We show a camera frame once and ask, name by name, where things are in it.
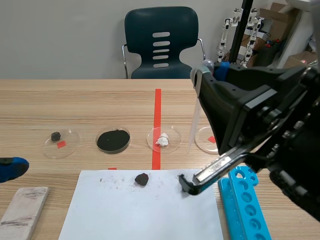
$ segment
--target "chair backrest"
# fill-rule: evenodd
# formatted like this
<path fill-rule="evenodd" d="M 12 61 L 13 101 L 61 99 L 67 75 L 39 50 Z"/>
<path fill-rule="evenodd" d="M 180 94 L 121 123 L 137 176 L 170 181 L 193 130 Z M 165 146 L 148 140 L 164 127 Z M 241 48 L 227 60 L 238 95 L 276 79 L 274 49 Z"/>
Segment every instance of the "chair backrest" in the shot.
<path fill-rule="evenodd" d="M 189 68 L 179 56 L 182 50 L 197 44 L 199 22 L 192 8 L 135 9 L 126 15 L 124 28 L 128 51 L 141 56 L 140 68 L 153 68 L 163 63 L 168 64 L 168 68 L 170 65 Z"/>

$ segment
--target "red tape line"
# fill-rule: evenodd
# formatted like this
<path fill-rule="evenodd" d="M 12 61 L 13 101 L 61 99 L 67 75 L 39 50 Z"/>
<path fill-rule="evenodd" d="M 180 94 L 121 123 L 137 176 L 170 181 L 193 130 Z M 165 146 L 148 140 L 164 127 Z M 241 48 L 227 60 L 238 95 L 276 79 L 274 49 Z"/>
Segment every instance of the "red tape line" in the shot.
<path fill-rule="evenodd" d="M 154 94 L 154 119 L 153 119 L 153 151 L 152 170 L 161 169 L 161 148 L 156 145 L 161 135 L 161 89 L 157 88 Z"/>

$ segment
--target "blue object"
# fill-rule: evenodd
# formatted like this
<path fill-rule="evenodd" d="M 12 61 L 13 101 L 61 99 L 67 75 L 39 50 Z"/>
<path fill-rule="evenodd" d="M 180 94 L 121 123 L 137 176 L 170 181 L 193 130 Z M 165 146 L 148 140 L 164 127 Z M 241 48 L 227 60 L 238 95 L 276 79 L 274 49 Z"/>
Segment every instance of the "blue object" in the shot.
<path fill-rule="evenodd" d="M 21 157 L 0 158 L 0 183 L 21 177 L 29 168 L 29 162 Z"/>
<path fill-rule="evenodd" d="M 237 166 L 228 176 L 218 186 L 231 239 L 271 240 L 254 189 L 259 183 L 257 175 L 247 166 Z"/>
<path fill-rule="evenodd" d="M 128 51 L 141 56 L 141 65 L 132 73 L 132 79 L 190 78 L 192 68 L 182 63 L 179 56 L 182 50 L 197 44 L 199 22 L 192 8 L 135 9 L 125 16 L 124 29 Z M 156 64 L 168 66 L 155 67 Z"/>
<path fill-rule="evenodd" d="M 229 70 L 229 65 L 230 63 L 228 61 L 221 62 L 220 67 L 213 73 L 214 78 L 218 81 L 225 81 Z"/>

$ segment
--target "wooden table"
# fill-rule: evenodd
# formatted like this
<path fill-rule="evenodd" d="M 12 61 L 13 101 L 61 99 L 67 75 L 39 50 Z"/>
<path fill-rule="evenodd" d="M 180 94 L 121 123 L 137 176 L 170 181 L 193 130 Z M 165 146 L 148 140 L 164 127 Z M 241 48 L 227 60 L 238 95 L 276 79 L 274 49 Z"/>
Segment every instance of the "wooden table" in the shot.
<path fill-rule="evenodd" d="M 162 89 L 162 126 L 174 126 L 182 136 L 177 151 L 161 154 L 161 168 L 200 168 L 214 160 L 217 155 L 195 144 L 187 154 L 196 99 L 190 80 L 0 80 L 0 154 L 30 162 L 24 176 L 0 184 L 0 216 L 17 189 L 50 187 L 32 239 L 57 240 L 81 170 L 151 169 L 146 137 L 153 127 L 156 88 Z M 204 115 L 199 125 L 208 125 Z M 107 126 L 130 131 L 124 152 L 108 155 L 97 149 L 97 133 Z M 45 140 L 63 128 L 80 134 L 80 147 L 65 158 L 49 159 L 43 154 Z M 272 238 L 319 240 L 320 224 L 271 183 L 267 170 L 258 176 L 255 189 Z M 215 190 L 223 236 L 229 239 L 217 186 Z"/>

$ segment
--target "blue test tube rack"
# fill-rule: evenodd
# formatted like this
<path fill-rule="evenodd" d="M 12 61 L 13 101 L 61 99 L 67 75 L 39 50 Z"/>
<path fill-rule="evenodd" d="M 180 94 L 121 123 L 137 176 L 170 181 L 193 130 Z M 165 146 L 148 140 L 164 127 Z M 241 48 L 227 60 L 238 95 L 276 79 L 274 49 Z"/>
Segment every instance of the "blue test tube rack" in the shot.
<path fill-rule="evenodd" d="M 232 240 L 271 240 L 254 189 L 258 183 L 256 173 L 248 166 L 237 166 L 218 181 Z"/>

